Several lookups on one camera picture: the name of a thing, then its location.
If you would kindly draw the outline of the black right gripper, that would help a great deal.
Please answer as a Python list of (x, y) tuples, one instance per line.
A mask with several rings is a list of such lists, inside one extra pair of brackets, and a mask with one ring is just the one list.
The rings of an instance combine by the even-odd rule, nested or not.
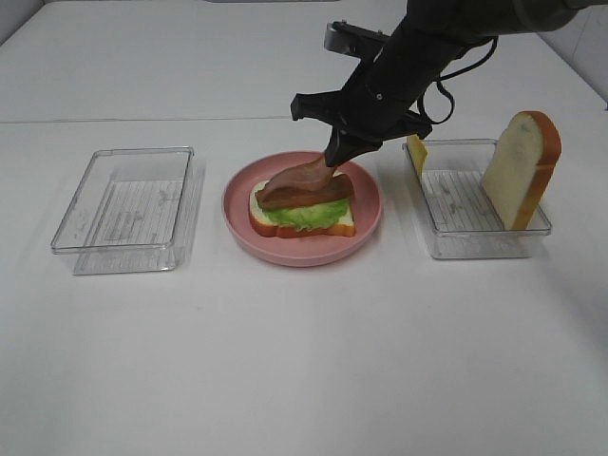
[(387, 140), (428, 135), (431, 121), (411, 106), (431, 82), (430, 54), (382, 51), (360, 63), (341, 89), (296, 94), (291, 113), (295, 120), (315, 119), (332, 128), (323, 157), (327, 167), (337, 167)]

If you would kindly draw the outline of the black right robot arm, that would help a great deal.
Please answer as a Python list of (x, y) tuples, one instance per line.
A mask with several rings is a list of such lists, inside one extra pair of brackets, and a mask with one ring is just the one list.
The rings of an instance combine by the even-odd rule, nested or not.
[(317, 119), (332, 128), (324, 151), (338, 166), (383, 142), (412, 134), (427, 136), (434, 121), (423, 110), (429, 85), (469, 50), (495, 44), (500, 35), (547, 32), (569, 23), (587, 1), (410, 1), (406, 16), (387, 36), (335, 21), (324, 46), (359, 59), (337, 91), (298, 94), (294, 119)]

